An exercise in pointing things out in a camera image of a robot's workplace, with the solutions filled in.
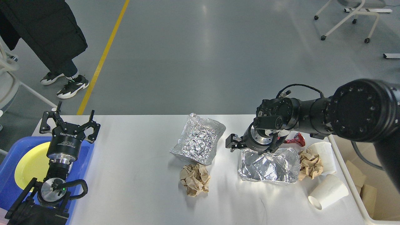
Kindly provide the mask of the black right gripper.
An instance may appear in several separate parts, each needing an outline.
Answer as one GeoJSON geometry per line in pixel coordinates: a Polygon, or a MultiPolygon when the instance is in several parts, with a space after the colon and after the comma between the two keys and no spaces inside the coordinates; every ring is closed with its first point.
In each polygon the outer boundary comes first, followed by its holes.
{"type": "Polygon", "coordinates": [[[251,123],[242,138],[238,137],[237,134],[230,134],[225,140],[225,147],[231,153],[236,149],[249,148],[261,155],[265,152],[275,153],[285,139],[286,136],[279,137],[276,130],[256,129],[254,124],[251,123]]]}

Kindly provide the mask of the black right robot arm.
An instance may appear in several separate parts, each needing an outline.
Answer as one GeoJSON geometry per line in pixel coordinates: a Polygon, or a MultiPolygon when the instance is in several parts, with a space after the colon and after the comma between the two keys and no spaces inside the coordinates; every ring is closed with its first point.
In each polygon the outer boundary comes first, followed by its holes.
{"type": "Polygon", "coordinates": [[[242,137],[231,134],[226,148],[249,148],[259,155],[274,153],[283,144],[283,131],[308,133],[324,139],[330,134],[374,144],[376,156],[394,186],[400,185],[400,86],[375,79],[357,79],[339,87],[331,97],[301,101],[282,89],[264,99],[242,137]]]}

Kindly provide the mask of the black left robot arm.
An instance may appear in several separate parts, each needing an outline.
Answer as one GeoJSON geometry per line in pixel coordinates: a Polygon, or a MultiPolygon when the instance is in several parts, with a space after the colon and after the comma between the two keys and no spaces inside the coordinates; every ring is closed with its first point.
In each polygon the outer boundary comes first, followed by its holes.
{"type": "Polygon", "coordinates": [[[39,133],[52,135],[46,152],[46,176],[43,181],[32,178],[17,197],[5,215],[9,225],[64,225],[69,218],[67,204],[88,193],[84,179],[69,181],[68,177],[83,142],[94,143],[101,125],[94,120],[94,110],[85,124],[65,122],[60,116],[61,105],[59,102],[56,110],[44,111],[39,128],[39,133]]]}

